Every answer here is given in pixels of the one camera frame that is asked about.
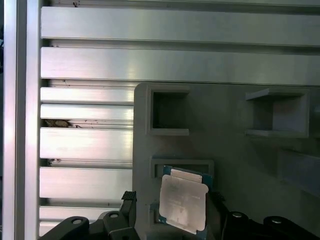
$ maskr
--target metal slat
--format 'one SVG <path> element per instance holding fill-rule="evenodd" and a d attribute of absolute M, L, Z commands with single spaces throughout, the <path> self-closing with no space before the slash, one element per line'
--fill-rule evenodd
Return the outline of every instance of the metal slat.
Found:
<path fill-rule="evenodd" d="M 101 159 L 132 162 L 133 131 L 115 129 L 40 129 L 43 159 Z"/>
<path fill-rule="evenodd" d="M 41 37 L 317 46 L 319 22 L 316 15 L 43 7 Z"/>
<path fill-rule="evenodd" d="M 102 213 L 116 210 L 118 208 L 41 206 L 39 219 L 41 221 L 63 221 L 72 216 L 81 216 L 89 221 L 96 221 Z"/>
<path fill-rule="evenodd" d="M 50 104 L 112 104 L 133 105 L 134 88 L 107 89 L 42 87 L 41 102 Z"/>
<path fill-rule="evenodd" d="M 138 81 L 113 81 L 113 80 L 86 80 L 86 79 L 49 79 L 49 87 L 53 88 L 77 88 L 77 89 L 131 89 L 140 83 Z"/>
<path fill-rule="evenodd" d="M 24 189 L 27 197 L 24 199 L 24 238 L 22 238 L 24 240 L 38 239 L 39 234 L 40 87 L 42 82 L 40 79 L 42 46 L 40 12 L 42 3 L 41 0 L 27 0 L 24 161 Z"/>
<path fill-rule="evenodd" d="M 43 78 L 320 85 L 317 55 L 43 47 Z"/>
<path fill-rule="evenodd" d="M 90 119 L 133 124 L 134 107 L 124 105 L 42 104 L 42 119 Z"/>
<path fill-rule="evenodd" d="M 2 22 L 5 22 L 4 41 L 7 43 L 3 48 L 5 54 L 5 64 L 1 80 L 1 237 L 2 239 L 19 240 L 29 239 L 25 234 L 25 213 L 29 213 L 30 207 L 25 204 L 25 196 L 28 191 L 24 190 L 28 183 L 25 182 L 25 176 L 29 173 L 29 166 L 25 161 L 28 158 L 28 141 L 26 137 L 26 112 L 29 118 L 28 104 L 26 105 L 26 77 L 27 82 L 30 78 L 30 68 L 26 72 L 26 32 L 27 32 L 27 7 L 29 14 L 29 5 L 27 1 L 6 0 L 0 3 L 2 11 Z M 33 58 L 29 63 L 32 66 L 37 60 Z"/>
<path fill-rule="evenodd" d="M 41 167 L 40 198 L 85 199 L 96 203 L 121 203 L 132 189 L 132 170 Z"/>
<path fill-rule="evenodd" d="M 118 208 L 41 206 L 39 208 L 39 236 L 43 236 L 61 221 L 69 217 L 85 217 L 92 223 L 95 222 L 102 213 L 116 210 L 118 210 Z"/>
<path fill-rule="evenodd" d="M 101 159 L 51 159 L 51 167 L 93 168 L 93 169 L 132 169 L 132 162 L 106 162 Z"/>
<path fill-rule="evenodd" d="M 132 121 L 109 121 L 109 120 L 68 120 L 70 128 L 78 129 L 116 129 L 116 130 L 133 130 Z"/>
<path fill-rule="evenodd" d="M 69 5 L 70 7 L 74 7 L 73 5 L 74 0 L 51 0 L 53 5 Z M 167 0 L 159 0 L 158 3 L 166 3 Z M 179 0 L 172 0 L 171 3 L 174 2 L 181 2 Z M 204 0 L 184 0 L 183 2 L 204 2 Z M 318 0 L 206 0 L 206 3 L 227 3 L 227 4 L 263 4 L 263 5 L 281 5 L 281 6 L 319 6 L 320 3 Z M 80 4 L 78 5 L 81 7 L 82 5 L 91 5 L 91 6 L 101 6 L 101 5 L 110 5 L 108 1 L 105 0 L 81 0 Z"/>

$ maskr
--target gray panel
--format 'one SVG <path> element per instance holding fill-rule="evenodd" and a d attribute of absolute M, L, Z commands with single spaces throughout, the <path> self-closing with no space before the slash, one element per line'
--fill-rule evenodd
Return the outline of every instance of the gray panel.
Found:
<path fill-rule="evenodd" d="M 308 90 L 270 87 L 245 94 L 253 102 L 253 126 L 246 135 L 270 138 L 308 138 Z"/>
<path fill-rule="evenodd" d="M 318 22 L 316 15 L 43 7 L 41 37 L 317 46 Z"/>
<path fill-rule="evenodd" d="M 202 2 L 203 0 L 187 0 L 188 2 Z M 314 5 L 319 6 L 318 0 L 209 0 L 208 2 L 267 4 L 267 5 Z"/>
<path fill-rule="evenodd" d="M 43 78 L 319 85 L 317 55 L 43 47 Z"/>
<path fill-rule="evenodd" d="M 149 121 L 146 117 L 147 99 L 151 94 L 148 90 L 158 86 L 174 88 L 176 85 L 141 83 L 135 88 L 132 181 L 139 199 L 135 224 L 139 235 L 176 231 L 154 222 L 157 211 L 153 208 L 151 212 L 151 205 L 159 200 L 161 181 L 155 177 L 160 174 L 155 172 L 152 158 L 175 159 L 181 163 L 189 159 L 194 160 L 195 165 L 201 159 L 212 159 L 215 166 L 214 189 L 226 199 L 225 204 L 230 211 L 243 212 L 259 223 L 267 216 L 283 216 L 320 235 L 320 199 L 278 178 L 278 149 L 299 149 L 319 154 L 318 140 L 270 139 L 244 134 L 254 125 L 254 101 L 246 100 L 246 93 L 272 86 L 184 83 L 190 87 L 184 99 L 185 115 L 182 117 L 190 131 L 189 136 L 146 134 Z M 319 87 L 283 88 L 300 93 L 301 90 L 309 90 L 310 105 L 319 102 Z"/>
<path fill-rule="evenodd" d="M 41 198 L 116 204 L 132 189 L 132 170 L 126 169 L 41 167 L 39 179 Z"/>
<path fill-rule="evenodd" d="M 109 87 L 107 89 L 42 87 L 41 102 L 50 104 L 133 105 L 134 89 L 130 87 Z"/>
<path fill-rule="evenodd" d="M 63 221 L 69 217 L 81 216 L 92 222 L 96 221 L 100 214 L 116 210 L 118 210 L 118 208 L 41 206 L 39 209 L 39 218 L 41 221 Z"/>
<path fill-rule="evenodd" d="M 91 119 L 131 122 L 134 107 L 124 105 L 42 104 L 42 119 Z"/>
<path fill-rule="evenodd" d="M 43 127 L 40 139 L 40 157 L 43 159 L 132 161 L 131 130 Z"/>
<path fill-rule="evenodd" d="M 320 198 L 320 158 L 299 152 L 280 150 L 279 177 Z"/>

